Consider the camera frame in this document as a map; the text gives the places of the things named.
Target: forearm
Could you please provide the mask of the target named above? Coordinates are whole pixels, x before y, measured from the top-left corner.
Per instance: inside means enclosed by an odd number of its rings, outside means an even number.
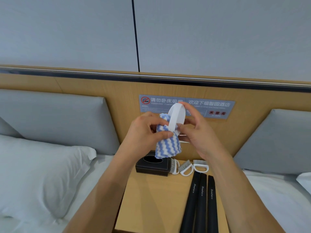
[[[284,232],[262,203],[243,171],[231,155],[219,147],[207,158],[215,178],[217,190],[235,232]]]
[[[98,183],[85,199],[64,232],[107,232],[113,230],[115,218],[134,161],[117,152]]]

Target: black tissue box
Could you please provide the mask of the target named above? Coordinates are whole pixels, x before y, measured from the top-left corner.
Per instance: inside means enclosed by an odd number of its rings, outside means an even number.
[[[150,151],[135,165],[136,172],[168,176],[171,169],[171,158],[157,159],[155,151]]]

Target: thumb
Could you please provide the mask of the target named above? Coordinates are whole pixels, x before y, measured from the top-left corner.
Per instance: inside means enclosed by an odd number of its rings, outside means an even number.
[[[191,135],[192,130],[191,128],[185,126],[184,124],[178,123],[178,131],[182,132],[183,134],[187,135],[188,137]]]
[[[157,132],[154,133],[153,136],[155,137],[156,141],[161,141],[167,138],[170,138],[174,135],[174,133],[170,132],[170,131],[161,131],[161,132]]]

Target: microfiber towel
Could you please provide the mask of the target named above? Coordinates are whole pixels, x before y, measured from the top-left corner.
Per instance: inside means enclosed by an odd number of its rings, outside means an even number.
[[[168,114],[160,114],[160,118],[165,119],[169,122],[171,116]],[[169,126],[167,125],[157,125],[156,132],[168,131]],[[155,157],[160,158],[168,158],[176,156],[181,152],[180,142],[176,133],[170,138],[161,140],[156,145]]]

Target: gray upholstered headboard panel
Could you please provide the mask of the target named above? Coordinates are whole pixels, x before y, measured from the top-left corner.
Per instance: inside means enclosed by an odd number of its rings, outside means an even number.
[[[119,141],[105,98],[0,89],[0,134],[115,154]]]
[[[311,112],[271,110],[234,160],[261,172],[311,172]]]

